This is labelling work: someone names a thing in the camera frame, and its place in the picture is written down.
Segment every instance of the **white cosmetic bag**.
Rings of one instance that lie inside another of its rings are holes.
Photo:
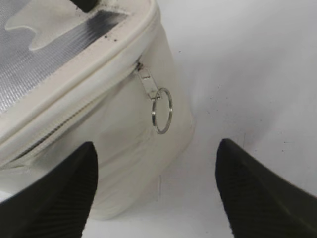
[[[128,208],[188,145],[193,120],[154,0],[0,1],[0,190],[16,194],[86,141],[91,217]]]

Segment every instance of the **silver key ring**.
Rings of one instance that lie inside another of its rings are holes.
[[[169,104],[169,112],[168,112],[168,120],[165,128],[161,130],[158,126],[158,121],[157,121],[157,101],[162,97],[162,93],[165,93],[168,97],[168,104]],[[167,133],[170,124],[172,122],[172,116],[173,116],[173,102],[172,102],[172,96],[170,92],[166,88],[161,88],[153,101],[153,107],[152,107],[152,123],[153,126],[155,127],[156,131],[158,134],[163,135]]]

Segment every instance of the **zipper pull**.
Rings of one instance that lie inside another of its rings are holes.
[[[151,72],[144,67],[142,63],[139,63],[137,66],[137,71],[141,80],[141,83],[144,87],[146,94],[149,98],[154,101],[155,99],[161,99],[161,92],[155,83]]]

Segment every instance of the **metallic insulated lining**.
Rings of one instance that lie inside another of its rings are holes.
[[[7,20],[29,2],[0,0],[0,115],[126,17],[100,11],[46,47],[30,51],[34,32],[4,28]]]

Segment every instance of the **white floor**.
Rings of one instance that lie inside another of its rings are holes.
[[[159,4],[195,137],[135,206],[89,221],[84,238],[231,238],[214,179],[226,137],[317,195],[317,1]]]

